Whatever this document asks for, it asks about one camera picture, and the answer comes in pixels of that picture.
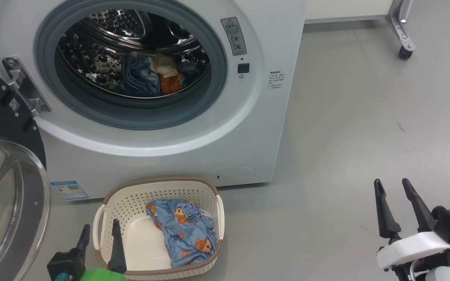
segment blue and white sticker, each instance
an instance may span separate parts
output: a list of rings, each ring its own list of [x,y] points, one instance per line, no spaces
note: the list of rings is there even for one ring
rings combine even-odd
[[[52,187],[62,196],[65,201],[76,201],[88,199],[89,196],[82,190],[77,181],[56,181],[51,183]]]

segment beige cloth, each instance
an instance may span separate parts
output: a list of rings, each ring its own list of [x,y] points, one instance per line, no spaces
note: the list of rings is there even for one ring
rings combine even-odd
[[[150,70],[159,73],[163,78],[169,78],[178,74],[177,64],[172,57],[167,55],[149,55]]]

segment qr code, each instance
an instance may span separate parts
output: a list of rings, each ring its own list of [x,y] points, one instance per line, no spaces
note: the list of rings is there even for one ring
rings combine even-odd
[[[20,108],[20,105],[18,104],[18,102],[15,99],[13,99],[11,101],[11,103],[9,103],[9,107],[11,107],[13,112],[16,112]]]
[[[80,188],[77,185],[67,185],[69,190],[79,190]]]

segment front-loading washing machine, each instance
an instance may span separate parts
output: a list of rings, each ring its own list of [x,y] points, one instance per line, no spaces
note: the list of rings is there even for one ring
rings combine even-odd
[[[272,180],[307,0],[0,0],[0,77],[52,187]]]

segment basket handle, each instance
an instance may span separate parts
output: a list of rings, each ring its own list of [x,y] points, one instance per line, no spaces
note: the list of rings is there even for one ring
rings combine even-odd
[[[220,240],[223,239],[223,235],[225,234],[225,211],[223,210],[223,201],[219,195],[216,196],[218,202],[218,216],[220,216]]]
[[[98,220],[100,219],[100,216],[107,212],[107,206],[105,204],[102,204],[100,208],[98,208],[95,218],[93,219],[93,246],[96,250],[102,249],[102,246],[104,244],[104,231],[105,231],[105,222],[107,221],[107,215],[104,214],[104,219],[102,221],[102,231],[100,231],[100,241],[98,240]]]

